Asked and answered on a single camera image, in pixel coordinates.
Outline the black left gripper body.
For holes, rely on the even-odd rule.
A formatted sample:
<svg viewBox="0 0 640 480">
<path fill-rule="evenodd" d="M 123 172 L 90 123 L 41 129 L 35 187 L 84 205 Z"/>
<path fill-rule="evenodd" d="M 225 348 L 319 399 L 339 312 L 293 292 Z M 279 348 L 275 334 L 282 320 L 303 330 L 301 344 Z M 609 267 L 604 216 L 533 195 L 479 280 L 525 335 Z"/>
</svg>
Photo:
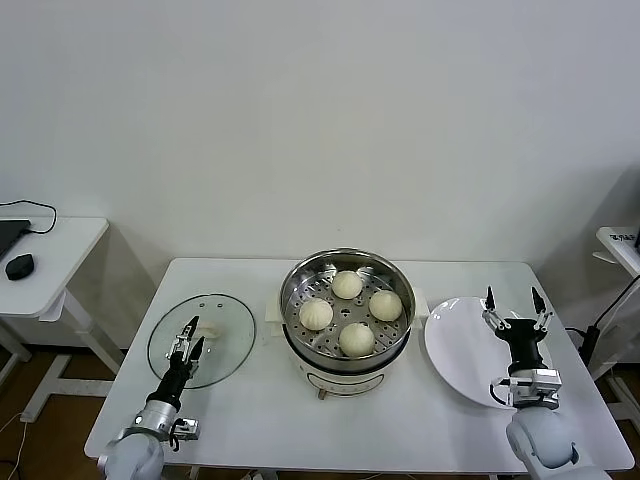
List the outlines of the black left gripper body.
<svg viewBox="0 0 640 480">
<path fill-rule="evenodd" d="M 194 360 L 183 358 L 182 352 L 175 352 L 169 360 L 169 369 L 163 375 L 157 389 L 148 395 L 149 401 L 179 403 L 187 381 L 192 377 Z"/>
</svg>

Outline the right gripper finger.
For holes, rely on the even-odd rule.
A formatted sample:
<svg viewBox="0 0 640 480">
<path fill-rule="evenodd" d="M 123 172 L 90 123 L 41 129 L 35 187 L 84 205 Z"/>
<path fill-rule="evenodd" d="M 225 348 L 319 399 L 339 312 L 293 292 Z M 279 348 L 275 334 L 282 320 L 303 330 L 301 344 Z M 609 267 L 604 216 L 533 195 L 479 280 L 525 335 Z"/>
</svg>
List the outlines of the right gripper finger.
<svg viewBox="0 0 640 480">
<path fill-rule="evenodd" d="M 491 286 L 487 287 L 482 318 L 494 333 L 511 329 L 511 325 L 502 316 L 500 316 L 496 310 L 496 303 Z"/>
<path fill-rule="evenodd" d="M 535 331 L 546 333 L 548 324 L 554 313 L 547 309 L 544 298 L 540 295 L 535 287 L 531 287 L 533 306 L 536 312 L 533 329 Z"/>
</svg>

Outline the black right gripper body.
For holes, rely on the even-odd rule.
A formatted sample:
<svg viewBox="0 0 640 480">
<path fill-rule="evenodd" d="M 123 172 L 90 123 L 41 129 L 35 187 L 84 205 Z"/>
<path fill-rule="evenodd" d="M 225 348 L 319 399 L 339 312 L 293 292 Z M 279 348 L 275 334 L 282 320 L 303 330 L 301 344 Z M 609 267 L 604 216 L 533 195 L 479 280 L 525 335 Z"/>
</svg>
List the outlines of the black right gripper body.
<svg viewBox="0 0 640 480">
<path fill-rule="evenodd" d="M 509 373 L 548 368 L 538 349 L 538 343 L 545 339 L 547 330 L 535 325 L 533 319 L 507 318 L 504 325 L 495 330 L 495 336 L 509 346 Z"/>
</svg>

